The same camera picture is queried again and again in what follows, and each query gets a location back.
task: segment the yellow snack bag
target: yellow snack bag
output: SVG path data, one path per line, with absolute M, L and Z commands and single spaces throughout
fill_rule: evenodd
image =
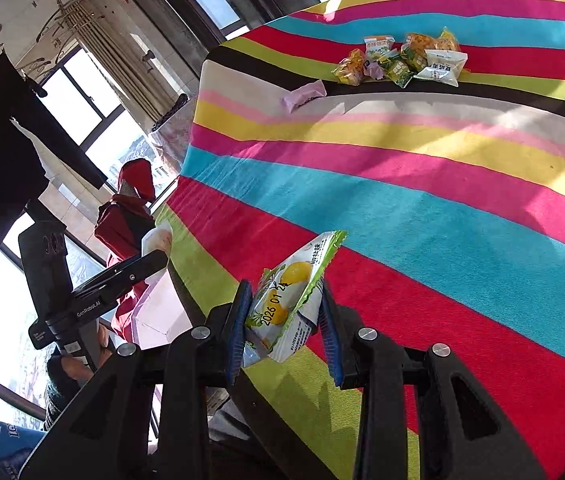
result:
M 443 29 L 440 36 L 435 40 L 435 46 L 431 50 L 453 50 L 460 52 L 461 46 L 458 44 L 456 36 L 450 32 L 447 27 Z
M 245 321 L 243 366 L 268 356 L 282 363 L 316 330 L 323 273 L 345 236 L 325 232 L 275 269 L 265 269 Z
M 341 83 L 358 86 L 363 80 L 363 70 L 365 68 L 365 54 L 355 48 L 345 57 L 332 73 L 338 77 Z

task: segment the white snack package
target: white snack package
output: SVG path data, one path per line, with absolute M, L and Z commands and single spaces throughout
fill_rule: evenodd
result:
M 172 231 L 169 222 L 164 221 L 157 227 L 154 227 L 151 231 L 147 232 L 142 241 L 140 242 L 140 252 L 142 256 L 146 256 L 151 251 L 160 249 L 169 258 L 171 256 L 171 244 L 174 238 L 174 233 Z M 149 278 L 145 280 L 147 285 L 156 283 L 165 274 L 165 269 L 159 270 L 155 274 L 152 274 Z
M 467 62 L 467 54 L 453 50 L 426 50 L 425 53 L 428 66 L 414 77 L 458 86 L 458 78 Z

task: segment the candy wrapper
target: candy wrapper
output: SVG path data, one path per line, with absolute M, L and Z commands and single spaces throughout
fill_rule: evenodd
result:
M 363 80 L 363 70 L 365 69 L 365 55 L 356 48 L 345 57 L 333 70 L 333 74 L 338 77 L 341 83 L 358 86 Z
M 415 77 L 458 86 L 458 78 L 467 62 L 467 54 L 453 50 L 426 50 L 425 52 L 429 66 Z
M 380 81 L 385 76 L 385 71 L 383 67 L 381 67 L 377 61 L 370 63 L 369 60 L 365 62 L 365 75 L 375 79 L 376 81 Z
M 322 80 L 318 79 L 313 83 L 307 83 L 305 86 L 301 86 L 289 92 L 289 94 L 282 98 L 282 104 L 285 106 L 287 113 L 291 114 L 296 108 L 303 106 L 313 99 L 325 97 L 326 95 L 327 90 L 325 90 L 325 84 Z
M 282 363 L 318 325 L 323 273 L 347 234 L 329 231 L 265 269 L 246 318 L 243 367 L 265 357 Z

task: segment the striped tablecloth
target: striped tablecloth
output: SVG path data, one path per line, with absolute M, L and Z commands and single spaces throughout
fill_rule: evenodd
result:
M 469 54 L 458 89 L 333 82 L 364 36 L 443 27 Z M 328 97 L 287 115 L 282 97 L 316 78 Z M 565 0 L 331 1 L 223 44 L 162 219 L 204 312 L 315 234 L 348 231 L 327 271 L 336 300 L 400 344 L 450 345 L 549 478 L 565 470 Z M 335 389 L 319 338 L 245 372 L 350 478 L 361 393 Z

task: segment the green snack package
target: green snack package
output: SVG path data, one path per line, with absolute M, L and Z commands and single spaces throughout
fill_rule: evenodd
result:
M 243 367 L 265 357 L 282 363 L 318 326 L 325 267 L 347 236 L 328 231 L 275 269 L 265 269 L 246 318 Z
M 409 67 L 402 60 L 396 60 L 393 62 L 389 70 L 387 70 L 386 78 L 391 79 L 400 88 L 405 88 L 413 78 L 414 73 L 409 69 Z
M 421 56 L 411 47 L 403 47 L 400 51 L 400 57 L 414 72 L 421 72 L 427 66 L 427 58 Z
M 400 53 L 394 48 L 380 56 L 377 62 L 385 70 L 389 70 L 391 65 L 398 59 L 400 59 Z

